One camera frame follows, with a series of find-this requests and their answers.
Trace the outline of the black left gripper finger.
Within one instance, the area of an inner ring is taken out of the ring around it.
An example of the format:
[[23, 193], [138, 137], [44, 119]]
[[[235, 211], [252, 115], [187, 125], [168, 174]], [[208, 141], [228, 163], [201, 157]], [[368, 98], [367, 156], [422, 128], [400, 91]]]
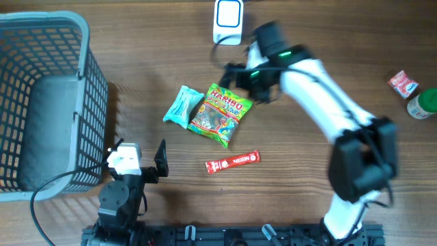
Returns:
[[109, 156], [110, 156], [113, 152], [116, 152], [116, 151], [117, 151], [118, 147], [119, 147], [123, 142], [124, 142], [124, 139], [123, 139], [123, 138], [120, 138], [112, 148], [109, 148], [109, 149], [107, 150], [107, 153], [106, 153], [106, 154], [104, 155], [104, 157], [103, 157], [103, 162], [104, 162], [104, 163], [107, 162], [107, 159], [109, 158]]
[[169, 167], [167, 162], [166, 141], [162, 139], [156, 155], [154, 157], [158, 176], [167, 177], [169, 175]]

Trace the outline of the green gummy candy bag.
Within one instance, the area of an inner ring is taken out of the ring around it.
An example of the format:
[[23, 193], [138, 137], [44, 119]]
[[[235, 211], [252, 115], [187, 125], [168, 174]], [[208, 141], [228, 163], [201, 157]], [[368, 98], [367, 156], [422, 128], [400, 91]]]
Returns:
[[253, 103], [213, 83], [187, 129], [227, 148], [243, 116]]

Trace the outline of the light teal tissue pack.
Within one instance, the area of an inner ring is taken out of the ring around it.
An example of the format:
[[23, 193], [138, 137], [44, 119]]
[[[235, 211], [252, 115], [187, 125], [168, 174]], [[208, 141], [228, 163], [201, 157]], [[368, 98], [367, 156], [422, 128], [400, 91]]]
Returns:
[[183, 85], [175, 101], [163, 117], [163, 122], [170, 120], [183, 128], [187, 128], [192, 110], [203, 97], [204, 94]]

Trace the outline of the red coffee stick sachet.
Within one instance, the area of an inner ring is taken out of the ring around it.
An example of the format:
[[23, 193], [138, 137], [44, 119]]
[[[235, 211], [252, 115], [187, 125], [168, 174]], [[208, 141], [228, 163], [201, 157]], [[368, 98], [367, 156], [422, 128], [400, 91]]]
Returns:
[[250, 163], [258, 163], [261, 157], [258, 150], [241, 154], [238, 156], [229, 157], [226, 159], [206, 161], [206, 169], [209, 174], [214, 174], [225, 169], [246, 165]]

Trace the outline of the red snack packet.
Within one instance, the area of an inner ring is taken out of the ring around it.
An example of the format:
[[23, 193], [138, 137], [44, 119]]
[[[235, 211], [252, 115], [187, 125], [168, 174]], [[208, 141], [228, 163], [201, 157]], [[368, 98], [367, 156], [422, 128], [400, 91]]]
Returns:
[[407, 99], [418, 88], [419, 84], [411, 79], [403, 70], [392, 77], [388, 84], [403, 98]]

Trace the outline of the green lid white jar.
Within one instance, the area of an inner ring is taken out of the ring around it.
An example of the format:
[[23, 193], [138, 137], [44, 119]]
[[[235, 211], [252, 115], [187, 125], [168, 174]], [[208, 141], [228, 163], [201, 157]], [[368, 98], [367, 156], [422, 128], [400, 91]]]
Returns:
[[415, 119], [423, 120], [437, 111], [437, 89], [429, 88], [415, 96], [407, 104], [407, 112]]

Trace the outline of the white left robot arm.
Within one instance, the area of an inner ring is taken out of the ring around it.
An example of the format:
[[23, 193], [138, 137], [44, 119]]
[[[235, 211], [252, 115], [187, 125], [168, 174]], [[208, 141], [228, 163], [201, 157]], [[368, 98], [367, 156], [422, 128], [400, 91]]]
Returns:
[[100, 190], [98, 219], [82, 231], [83, 246], [154, 245], [155, 240], [144, 222], [138, 218], [140, 207], [147, 210], [144, 193], [146, 184], [157, 184], [159, 178], [169, 175], [166, 141], [162, 140], [154, 157], [155, 166], [142, 167], [141, 147], [138, 143], [119, 140], [109, 150], [106, 163], [113, 181]]

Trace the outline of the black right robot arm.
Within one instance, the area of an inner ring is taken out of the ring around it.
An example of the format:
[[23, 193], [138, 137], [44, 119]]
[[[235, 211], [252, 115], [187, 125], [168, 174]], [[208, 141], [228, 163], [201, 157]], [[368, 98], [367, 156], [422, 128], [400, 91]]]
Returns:
[[372, 244], [363, 219], [382, 190], [392, 192], [396, 125], [357, 105], [305, 45], [286, 41], [276, 22], [253, 32], [246, 53], [245, 64], [223, 64], [211, 54], [212, 63], [225, 72], [220, 84], [235, 83], [259, 103], [269, 103], [270, 89], [277, 86], [307, 112], [333, 147], [328, 180], [334, 194], [312, 244]]

